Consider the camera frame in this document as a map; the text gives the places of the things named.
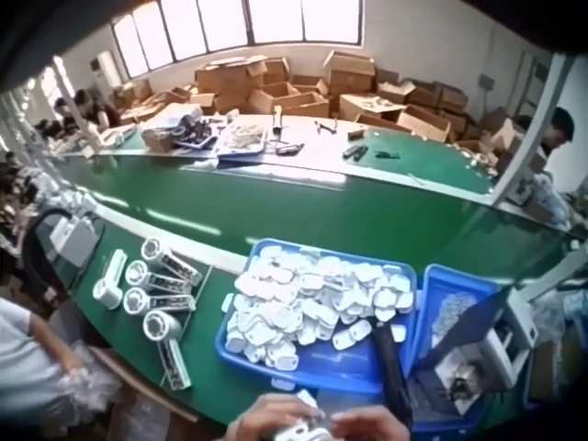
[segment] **plastic bag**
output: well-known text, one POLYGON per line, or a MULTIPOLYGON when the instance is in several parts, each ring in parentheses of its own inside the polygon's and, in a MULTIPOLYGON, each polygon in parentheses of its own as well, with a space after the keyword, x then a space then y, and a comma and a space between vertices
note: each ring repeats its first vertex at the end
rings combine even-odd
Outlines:
POLYGON ((79 413, 105 412, 116 398, 120 380, 94 359, 81 342, 73 345, 73 351, 84 360, 84 368, 75 375, 66 375, 61 387, 70 396, 79 413))

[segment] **white cylindrical part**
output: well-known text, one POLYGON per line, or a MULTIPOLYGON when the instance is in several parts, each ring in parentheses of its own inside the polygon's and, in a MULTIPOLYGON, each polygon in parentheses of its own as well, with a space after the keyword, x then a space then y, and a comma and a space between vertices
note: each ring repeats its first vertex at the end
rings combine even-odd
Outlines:
POLYGON ((149 268, 142 260, 135 260, 127 266, 125 279, 132 287, 142 287, 149 276, 149 268))
POLYGON ((149 310, 149 296, 141 288, 131 288, 125 294, 122 306, 128 315, 145 315, 149 310))
POLYGON ((92 291, 94 299, 110 310, 114 310, 122 300, 122 290, 117 287, 110 287, 104 278, 99 279, 92 291))
POLYGON ((141 257, 143 260, 149 263, 159 262, 161 256, 164 254, 164 248, 162 247, 159 239, 150 238, 143 242, 141 246, 141 257))
POLYGON ((150 340, 176 340, 182 333, 182 325, 176 317, 163 311, 149 311, 143 319, 143 332, 150 340))

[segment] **workbench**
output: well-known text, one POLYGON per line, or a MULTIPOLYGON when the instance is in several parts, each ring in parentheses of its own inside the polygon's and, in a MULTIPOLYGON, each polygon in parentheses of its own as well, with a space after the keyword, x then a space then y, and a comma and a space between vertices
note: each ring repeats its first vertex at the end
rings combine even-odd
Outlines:
MULTIPOLYGON (((568 239, 532 221, 414 187, 332 173, 283 174, 285 167, 274 165, 265 165, 263 173, 258 171, 261 165, 190 169, 193 162, 183 157, 118 154, 89 162, 67 157, 56 163, 64 183, 89 190, 120 217, 119 226, 108 225, 74 299, 115 350, 168 391, 156 348, 143 336, 140 324, 122 310, 104 310, 91 295, 116 248, 124 249, 130 259, 139 255, 143 238, 123 218, 243 259, 256 240, 276 237, 403 261, 420 276, 426 266, 439 263, 499 283, 540 276, 562 258, 568 239)), ((267 379, 222 362, 213 348, 221 323, 220 305, 232 291, 235 272, 196 266, 209 274, 181 344, 194 386, 170 393, 198 413, 226 424, 271 388, 267 379)), ((520 395, 504 394, 492 400, 484 425, 498 424, 520 409, 520 395)))

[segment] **white component pile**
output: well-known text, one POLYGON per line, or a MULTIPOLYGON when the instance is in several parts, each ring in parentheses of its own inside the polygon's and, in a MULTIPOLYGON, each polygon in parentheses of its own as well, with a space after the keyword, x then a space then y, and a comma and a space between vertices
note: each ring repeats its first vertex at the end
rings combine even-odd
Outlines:
MULTIPOLYGON (((278 245, 263 248, 235 287, 225 348, 288 371, 299 363, 294 342, 333 340, 337 350, 346 350, 371 333, 369 322, 360 319, 375 315, 387 322, 397 312, 410 312, 416 289, 399 266, 351 264, 315 248, 290 253, 278 245), (350 326, 334 334, 339 322, 350 326)), ((404 340, 402 325, 393 324, 392 331, 404 340)))

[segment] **window frame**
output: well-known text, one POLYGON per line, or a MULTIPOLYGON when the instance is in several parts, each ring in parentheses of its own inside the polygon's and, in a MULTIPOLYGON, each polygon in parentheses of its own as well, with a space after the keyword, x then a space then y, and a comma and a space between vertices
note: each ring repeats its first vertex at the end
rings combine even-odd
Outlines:
POLYGON ((230 48, 223 48, 223 49, 211 51, 209 48, 209 41, 208 41, 206 32, 204 30, 204 22, 202 19, 202 11, 200 10, 199 2, 198 2, 198 0, 193 0, 194 2, 196 2, 197 7, 198 7, 198 22, 199 22, 200 27, 202 29, 202 35, 204 36, 204 47, 205 47, 206 51, 204 53, 200 53, 200 54, 194 55, 192 57, 187 57, 182 60, 178 60, 177 57, 175 56, 174 45, 172 44, 169 30, 167 28, 167 22, 165 21, 164 9, 162 7, 161 0, 153 0, 153 1, 158 5, 159 13, 162 17, 162 21, 164 22, 165 43, 168 45, 170 52, 172 54, 172 61, 168 64, 165 64, 165 65, 158 67, 156 69, 150 69, 149 63, 146 63, 147 64, 147 72, 142 73, 141 75, 131 76, 129 74, 129 67, 127 66, 127 61, 125 60, 125 57, 122 55, 122 50, 120 47, 119 39, 117 38, 117 33, 115 32, 114 27, 125 16, 130 16, 132 18, 133 27, 135 29, 135 32, 137 33, 137 39, 139 40, 139 44, 141 46, 141 54, 142 54, 143 58, 145 59, 145 61, 147 61, 147 57, 145 55, 145 49, 143 48, 143 43, 141 41, 141 36, 139 35, 139 31, 137 30, 137 23, 135 22, 135 17, 132 14, 134 12, 134 9, 132 11, 128 12, 127 14, 123 14, 123 15, 117 17, 116 19, 110 21, 110 31, 112 32, 112 38, 115 41, 117 51, 119 52, 120 59, 122 60, 122 64, 125 68, 125 74, 127 75, 127 78, 129 78, 130 80, 132 80, 134 78, 140 78, 144 75, 151 74, 153 72, 157 72, 160 69, 165 69, 166 67, 172 66, 174 64, 178 64, 180 62, 187 62, 187 61, 195 60, 199 57, 204 57, 206 55, 211 55, 214 53, 219 53, 219 52, 224 52, 224 51, 232 51, 235 49, 254 48, 254 47, 259 47, 259 46, 270 46, 270 45, 278 45, 278 44, 330 44, 330 45, 342 45, 342 46, 356 47, 356 46, 361 46, 363 44, 363 39, 364 39, 364 17, 365 17, 365 7, 366 7, 365 0, 357 0, 357 2, 359 3, 359 9, 358 9, 359 16, 357 17, 357 41, 354 41, 352 43, 350 43, 348 41, 307 40, 306 39, 306 26, 304 24, 304 10, 301 8, 302 0, 300 0, 300 8, 301 8, 300 19, 302 20, 302 40, 282 40, 282 41, 275 41, 275 42, 269 41, 269 42, 264 42, 264 43, 257 43, 257 42, 255 42, 255 37, 254 37, 253 20, 251 17, 251 8, 249 6, 249 0, 241 0, 242 6, 243 6, 243 18, 245 20, 245 32, 246 32, 247 42, 242 45, 231 46, 230 48))

